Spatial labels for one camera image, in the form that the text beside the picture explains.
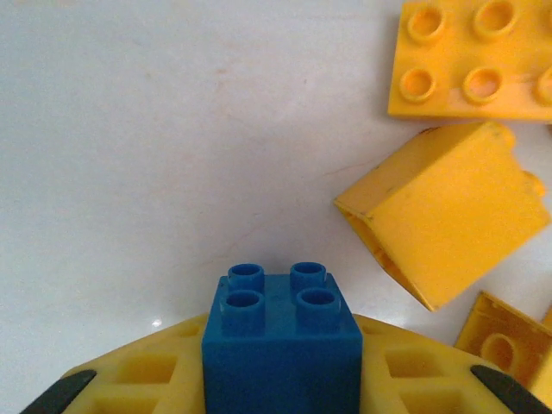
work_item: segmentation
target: white table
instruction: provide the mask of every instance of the white table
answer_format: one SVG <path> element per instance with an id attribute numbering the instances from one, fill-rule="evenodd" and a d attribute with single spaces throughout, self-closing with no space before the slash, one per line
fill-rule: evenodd
<path id="1" fill-rule="evenodd" d="M 400 4 L 3 2 L 1 412 L 206 312 L 243 261 L 320 261 L 353 311 L 448 343 L 481 289 L 543 316 L 552 229 L 431 314 L 331 203 L 434 124 L 386 115 Z M 549 131 L 513 128 L 552 187 Z"/>

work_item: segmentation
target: blue duplo brick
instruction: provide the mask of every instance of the blue duplo brick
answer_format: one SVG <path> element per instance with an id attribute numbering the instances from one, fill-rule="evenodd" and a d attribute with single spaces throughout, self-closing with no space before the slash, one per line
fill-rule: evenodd
<path id="1" fill-rule="evenodd" d="M 358 414 L 362 334 L 318 263 L 220 278 L 202 341 L 208 414 Z"/>

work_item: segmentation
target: white surface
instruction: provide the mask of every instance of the white surface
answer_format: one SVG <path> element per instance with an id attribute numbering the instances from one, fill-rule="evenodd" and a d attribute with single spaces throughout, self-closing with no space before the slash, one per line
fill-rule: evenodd
<path id="1" fill-rule="evenodd" d="M 243 261 L 270 273 L 321 261 L 353 311 L 448 343 L 482 288 L 543 316 L 552 229 L 431 314 L 332 206 L 431 125 L 385 114 L 400 1 L 10 3 L 0 412 L 207 311 L 216 278 Z M 522 164 L 552 187 L 548 130 L 514 129 Z"/>

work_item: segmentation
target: square hole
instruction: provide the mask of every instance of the square hole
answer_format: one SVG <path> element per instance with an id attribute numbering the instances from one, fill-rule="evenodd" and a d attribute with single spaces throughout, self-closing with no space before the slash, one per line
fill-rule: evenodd
<path id="1" fill-rule="evenodd" d="M 439 377 L 435 356 L 423 349 L 395 349 L 386 353 L 389 374 L 393 378 Z"/>
<path id="2" fill-rule="evenodd" d="M 116 382 L 121 384 L 166 384 L 173 376 L 177 357 L 141 354 L 128 358 L 121 366 Z"/>
<path id="3" fill-rule="evenodd" d="M 152 414 L 156 405 L 151 398 L 99 398 L 92 414 Z"/>
<path id="4" fill-rule="evenodd" d="M 459 390 L 401 392 L 409 414 L 475 414 Z"/>

